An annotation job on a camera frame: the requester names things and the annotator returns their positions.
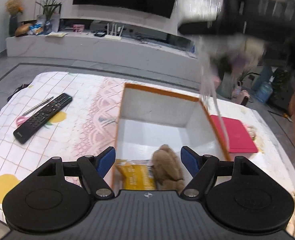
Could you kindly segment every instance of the remote control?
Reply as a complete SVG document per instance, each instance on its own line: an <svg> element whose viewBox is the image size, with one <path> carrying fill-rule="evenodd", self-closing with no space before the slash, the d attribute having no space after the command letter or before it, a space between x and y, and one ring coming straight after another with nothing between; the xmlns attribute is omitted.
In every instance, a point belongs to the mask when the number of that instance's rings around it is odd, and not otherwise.
<svg viewBox="0 0 295 240"><path fill-rule="evenodd" d="M13 135L24 144L32 137L43 125L45 125L54 115L61 111L65 106L72 102L72 97L63 93L57 98L53 99L41 110L27 119L19 128L17 128Z"/></svg>

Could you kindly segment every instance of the screw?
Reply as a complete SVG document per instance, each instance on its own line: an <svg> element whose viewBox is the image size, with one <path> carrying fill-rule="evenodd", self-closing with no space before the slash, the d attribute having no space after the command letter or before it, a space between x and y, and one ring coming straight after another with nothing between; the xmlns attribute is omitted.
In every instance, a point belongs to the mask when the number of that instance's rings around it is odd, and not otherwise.
<svg viewBox="0 0 295 240"><path fill-rule="evenodd" d="M184 191L184 195L187 197L196 197L200 192L197 189L189 188Z"/></svg>
<svg viewBox="0 0 295 240"><path fill-rule="evenodd" d="M101 188L96 191L96 195L100 197L108 197L109 195L111 195L111 193L112 191L109 190L108 188Z"/></svg>

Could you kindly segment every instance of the gray tile floor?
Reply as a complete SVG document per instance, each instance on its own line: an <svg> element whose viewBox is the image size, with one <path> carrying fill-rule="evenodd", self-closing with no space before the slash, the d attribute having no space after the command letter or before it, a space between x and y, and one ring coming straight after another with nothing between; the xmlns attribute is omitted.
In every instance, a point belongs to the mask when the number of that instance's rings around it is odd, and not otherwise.
<svg viewBox="0 0 295 240"><path fill-rule="evenodd" d="M51 58L12 57L0 59L0 110L7 98L22 84L32 82L34 77L47 71L67 71L70 73L89 73L111 77L127 78L136 81L162 84L174 88L195 91L198 84L171 76L142 71L124 66L102 63L73 61ZM257 110L278 138L295 168L295 147L293 143L293 124L287 119L270 114L268 110L280 113L267 105L251 99L247 107Z"/></svg>

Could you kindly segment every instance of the yellow wrapper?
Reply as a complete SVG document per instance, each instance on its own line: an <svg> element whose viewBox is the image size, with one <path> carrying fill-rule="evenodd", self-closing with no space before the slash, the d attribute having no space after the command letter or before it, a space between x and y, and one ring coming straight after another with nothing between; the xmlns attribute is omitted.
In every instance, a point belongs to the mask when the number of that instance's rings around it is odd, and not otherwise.
<svg viewBox="0 0 295 240"><path fill-rule="evenodd" d="M123 175L123 189L156 190L150 165L116 161L116 168Z"/></svg>

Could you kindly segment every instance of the gray ribbed panel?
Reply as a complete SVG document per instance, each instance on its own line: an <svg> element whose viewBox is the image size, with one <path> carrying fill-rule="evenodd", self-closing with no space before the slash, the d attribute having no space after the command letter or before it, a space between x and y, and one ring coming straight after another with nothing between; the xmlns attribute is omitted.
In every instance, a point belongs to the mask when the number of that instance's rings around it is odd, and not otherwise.
<svg viewBox="0 0 295 240"><path fill-rule="evenodd" d="M5 240L290 240L285 231L268 236L243 236L215 222L195 201L185 201L174 191L122 191L99 201L89 216L76 226L47 236L11 232Z"/></svg>

